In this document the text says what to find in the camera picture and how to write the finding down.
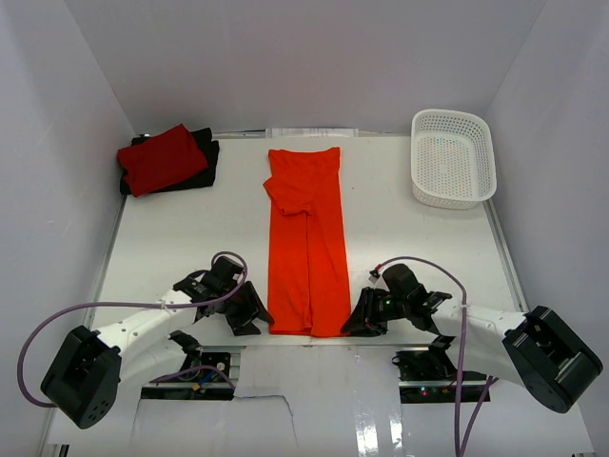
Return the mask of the orange t shirt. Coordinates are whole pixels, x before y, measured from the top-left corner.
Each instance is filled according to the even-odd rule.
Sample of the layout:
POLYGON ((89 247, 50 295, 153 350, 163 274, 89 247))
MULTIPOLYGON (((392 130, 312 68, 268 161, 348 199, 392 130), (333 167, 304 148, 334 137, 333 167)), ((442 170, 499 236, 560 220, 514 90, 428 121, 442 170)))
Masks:
POLYGON ((268 160, 270 332, 340 337, 351 313, 341 150, 272 149, 268 160))

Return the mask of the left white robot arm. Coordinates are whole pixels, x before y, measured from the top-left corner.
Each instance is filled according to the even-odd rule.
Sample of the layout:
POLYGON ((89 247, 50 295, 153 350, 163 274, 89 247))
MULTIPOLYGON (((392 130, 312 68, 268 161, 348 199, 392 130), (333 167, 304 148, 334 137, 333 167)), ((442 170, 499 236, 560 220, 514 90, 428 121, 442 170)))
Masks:
POLYGON ((220 314, 235 336, 260 334, 254 322, 274 320, 252 282, 243 258, 223 251, 208 269, 175 283, 156 303, 98 329, 79 326, 68 333, 42 383, 42 392, 78 428, 99 423, 120 388, 142 387, 204 370, 203 347, 186 332, 220 314))

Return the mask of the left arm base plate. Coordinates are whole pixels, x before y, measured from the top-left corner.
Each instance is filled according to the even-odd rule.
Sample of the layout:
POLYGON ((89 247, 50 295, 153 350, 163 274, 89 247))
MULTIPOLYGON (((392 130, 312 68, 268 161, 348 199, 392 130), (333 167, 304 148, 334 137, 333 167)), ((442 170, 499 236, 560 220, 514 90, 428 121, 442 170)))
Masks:
POLYGON ((200 351, 198 358, 188 356, 180 374, 142 387, 142 400, 231 401, 233 385, 239 378, 241 354, 237 349, 212 348, 200 351))

